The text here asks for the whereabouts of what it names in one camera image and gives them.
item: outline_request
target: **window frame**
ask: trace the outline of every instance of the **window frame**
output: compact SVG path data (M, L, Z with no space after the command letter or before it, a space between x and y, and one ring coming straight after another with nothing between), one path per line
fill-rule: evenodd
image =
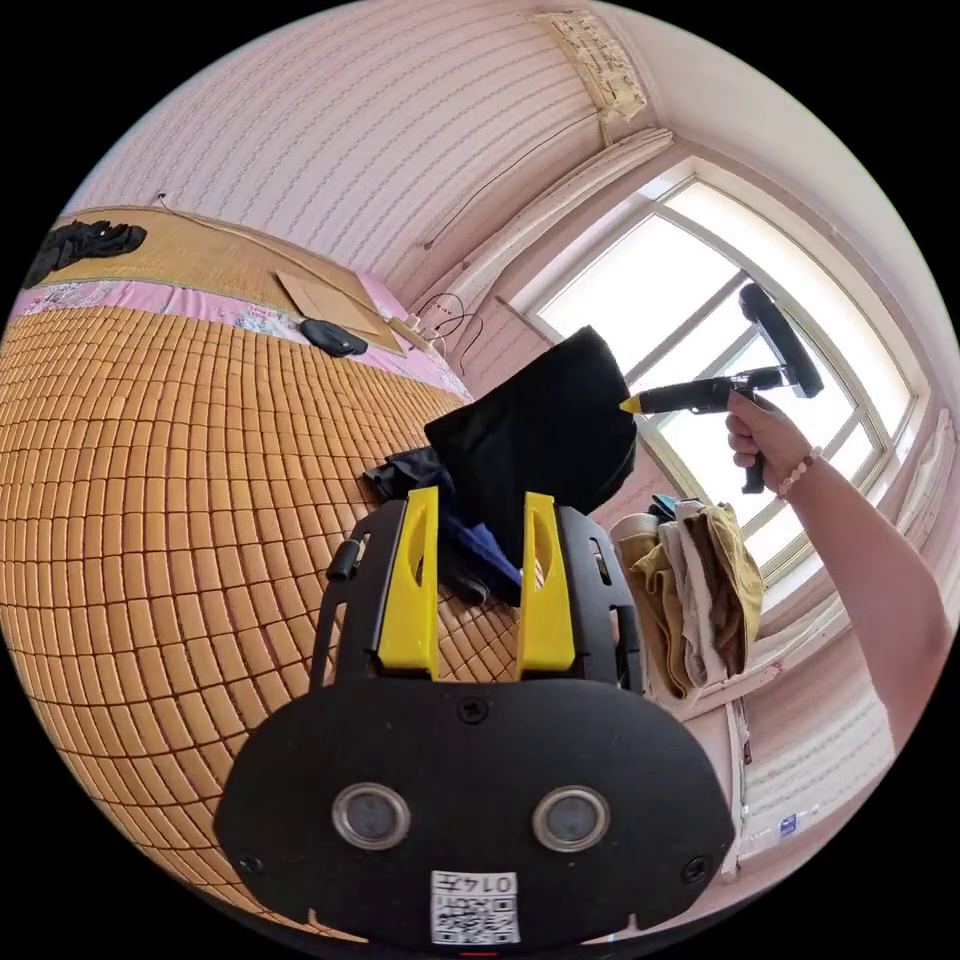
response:
M801 242L796 236L791 235L791 232L784 229L781 224L766 216L764 212L745 201L742 197L737 196L736 193L725 189L723 185L711 182L711 180L715 179L716 178L704 176L703 172L697 168L695 163L689 163L683 164L676 170L668 172L664 177L647 184L621 204L622 212L619 216L616 215L615 211L611 212L612 215L608 214L607 217L604 218L607 222L601 229L590 231L592 235L589 241L583 244L582 248L574 255L570 255L568 247L568 250L565 251L566 255L564 256L564 266L562 270L555 272L552 276L548 275L545 282L528 284L525 290L521 291L517 298L514 298L515 306L518 309L521 306L524 308L524 316L542 336L553 343L561 342L564 337L553 329L540 315L543 308L556 299L563 290L575 282L576 279L602 258L615 244L623 240L627 234L651 217L662 217L664 220L685 230L717 253L726 257L738 266L739 270L737 274L724 284L706 303L680 324L677 330L672 332L663 343L659 344L654 350L647 354L646 357L638 361L625 374L627 382L629 384L635 383L646 370L650 369L664 355L674 349L694 327L722 303L723 300L729 297L748 276L753 277L774 296L780 308L814 346L820 354L823 363L836 377L841 389L850 399L852 405L851 413L831 442L825 447L824 456L826 458L833 456L847 437L862 423L872 447L872 454L850 479L861 491L868 493L877 480L888 470L891 460L897 456L898 445L903 438L908 424L911 422L913 414L917 410L918 404L923 399L922 386L916 382L915 376L911 376L910 373L904 369L888 338L885 337L883 332L877 328L877 325L872 322L870 316L864 310L863 305L851 292L849 286L843 283L837 276L837 272L831 270L829 264L824 263L823 259L818 257L807 244ZM853 304L860 314L863 323L872 329L881 343L884 344L897 372L908 389L909 400L907 407L900 418L897 428L893 432L885 428L876 406L864 389L856 371L852 369L842 354L833 346L830 338L817 321L804 310L779 283L767 274L766 271L760 269L757 264L745 257L721 237L716 236L699 223L690 220L666 205L673 196L695 182L703 183L711 190L740 204L753 216L760 217L787 240L799 247L848 297L851 304ZM838 258L844 259L839 251L836 252L836 255ZM731 344L719 358L704 370L701 370L696 376L699 378L716 375L720 369L746 350L757 336L758 334L755 330L747 330L737 341ZM682 459L666 440L666 437L660 432L659 428L669 422L673 416L676 416L676 414L638 417L638 427L640 428L641 438L654 460L682 495L699 497L705 503L709 503L711 501L706 496L699 482L690 470L687 469ZM750 521L744 525L745 537L749 537L761 526L772 520L782 509L784 509L784 504L779 500L775 499L770 504L767 504L755 517L751 518ZM764 580L768 586L772 585L780 578L795 570L812 554L813 548L807 540L806 535L803 533L799 534L778 551L774 557L762 565L761 570L764 575Z

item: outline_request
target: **brown towel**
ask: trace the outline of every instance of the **brown towel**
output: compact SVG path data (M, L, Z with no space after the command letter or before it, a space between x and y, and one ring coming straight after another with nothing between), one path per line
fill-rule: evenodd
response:
M670 693L685 700L695 684L684 662L683 609L673 567L656 534L626 537L618 549L654 666Z
M713 594L710 620L714 647L731 675L743 673L747 656L760 630L763 577L743 542L733 507L704 507L684 521L703 560Z

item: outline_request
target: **beige towel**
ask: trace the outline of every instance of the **beige towel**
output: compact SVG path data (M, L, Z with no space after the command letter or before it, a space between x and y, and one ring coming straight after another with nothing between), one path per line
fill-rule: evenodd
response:
M714 646L730 674L743 673L760 630L763 577L728 503L704 507L684 524L696 543L714 602Z
M677 519L682 521L680 507L678 504ZM683 611L687 676L700 688L719 683L727 678L727 667L714 648L715 632L710 620L713 597L707 587L700 555L682 522L661 523L659 533L660 543L673 567Z
M683 609L666 551L654 533L626 537L618 550L654 666L671 695L686 700L696 685L684 662Z

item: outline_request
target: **screw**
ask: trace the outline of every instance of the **screw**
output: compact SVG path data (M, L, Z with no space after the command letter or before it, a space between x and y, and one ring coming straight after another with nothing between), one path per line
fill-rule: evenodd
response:
M263 861L252 853L245 853L237 860L237 864L244 873L252 873L254 876L263 873Z
M457 704L457 716L464 723L483 723L489 712L487 701L479 697L465 697Z
M707 875L707 858L694 857L681 871L680 879L684 883L700 883Z

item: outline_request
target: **label sticker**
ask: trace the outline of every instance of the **label sticker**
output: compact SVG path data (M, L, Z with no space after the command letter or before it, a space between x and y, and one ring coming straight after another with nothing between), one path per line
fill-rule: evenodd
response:
M468 947L519 943L515 873L430 874L433 942Z

